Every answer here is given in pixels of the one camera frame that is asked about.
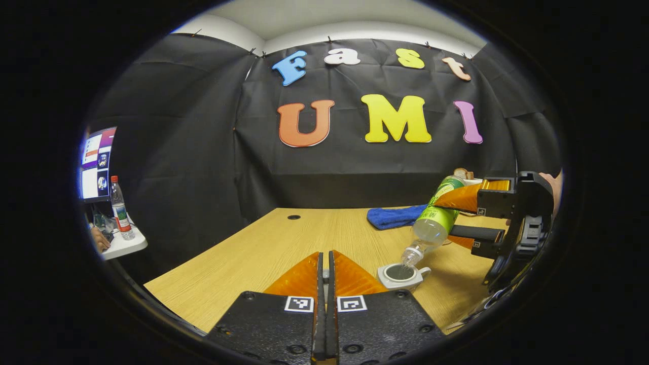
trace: cup handle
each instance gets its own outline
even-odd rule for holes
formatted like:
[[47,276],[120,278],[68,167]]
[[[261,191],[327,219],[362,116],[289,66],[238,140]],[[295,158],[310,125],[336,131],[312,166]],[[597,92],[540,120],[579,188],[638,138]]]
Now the cup handle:
[[430,268],[421,268],[419,269],[419,273],[421,274],[422,278],[425,278],[430,273]]

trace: white desk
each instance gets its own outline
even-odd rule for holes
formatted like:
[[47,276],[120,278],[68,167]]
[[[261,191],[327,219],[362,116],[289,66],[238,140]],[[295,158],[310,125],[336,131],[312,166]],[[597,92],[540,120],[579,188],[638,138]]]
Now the white desk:
[[101,255],[104,257],[104,260],[110,260],[111,258],[116,258],[129,253],[133,253],[144,249],[149,244],[147,239],[140,232],[137,227],[131,226],[133,232],[135,232],[135,238],[132,240],[126,241],[119,230],[113,232],[113,240],[110,242],[110,248],[102,252]]

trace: yellow letter m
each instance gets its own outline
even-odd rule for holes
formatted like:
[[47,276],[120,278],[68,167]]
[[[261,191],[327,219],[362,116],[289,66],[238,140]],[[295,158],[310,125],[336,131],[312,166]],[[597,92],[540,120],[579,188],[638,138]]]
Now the yellow letter m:
[[399,111],[396,111],[383,95],[369,94],[361,97],[369,110],[369,133],[365,135],[368,142],[386,142],[387,133],[383,130],[385,123],[387,130],[395,141],[403,135],[406,124],[408,131],[406,141],[415,143],[428,143],[431,140],[426,130],[424,120],[424,99],[419,96],[408,95],[401,101]]

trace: black fabric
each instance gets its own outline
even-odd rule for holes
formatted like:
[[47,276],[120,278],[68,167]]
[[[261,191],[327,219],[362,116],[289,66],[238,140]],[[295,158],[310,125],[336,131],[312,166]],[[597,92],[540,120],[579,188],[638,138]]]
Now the black fabric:
[[245,225],[234,184],[232,128],[248,51],[172,34],[131,65],[91,117],[117,126],[110,173],[149,243],[118,258],[146,283]]
[[[357,65],[328,65],[327,52],[355,49]],[[423,69],[406,68],[398,48],[412,49],[424,61]],[[282,85],[273,64],[307,52],[306,75]],[[453,74],[442,58],[453,57],[471,75],[465,82]],[[368,143],[366,94],[381,94],[398,109],[403,97],[425,100],[427,144]],[[294,148],[278,137],[277,108],[302,103],[299,129],[315,127],[313,101],[330,99],[330,132],[312,147]],[[464,125],[453,101],[474,105],[484,142],[467,144]],[[344,40],[301,45],[259,58],[243,83],[236,121],[237,177],[242,213],[255,220],[275,207],[353,208],[420,205],[426,203],[444,176],[457,167],[476,176],[516,174],[509,127],[488,80],[471,61],[460,55],[423,45],[388,40]]]
[[511,131],[519,171],[561,170],[560,121],[534,76],[512,63],[505,51],[486,44],[472,63],[488,81]]

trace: wooden table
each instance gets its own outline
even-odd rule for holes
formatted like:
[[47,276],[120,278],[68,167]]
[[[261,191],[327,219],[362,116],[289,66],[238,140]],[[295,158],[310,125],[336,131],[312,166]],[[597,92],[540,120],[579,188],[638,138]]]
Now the wooden table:
[[[376,276],[379,267],[400,261],[411,243],[411,227],[378,231],[367,221],[367,210],[277,208],[145,287],[180,317],[209,332],[241,292],[263,292],[316,251],[324,253],[324,268],[327,253],[335,249]],[[293,214],[301,218],[287,219]],[[456,224],[506,228],[504,220],[462,214]],[[432,272],[414,295],[444,328],[487,296],[481,282],[492,262],[459,245],[444,245],[417,265]]]

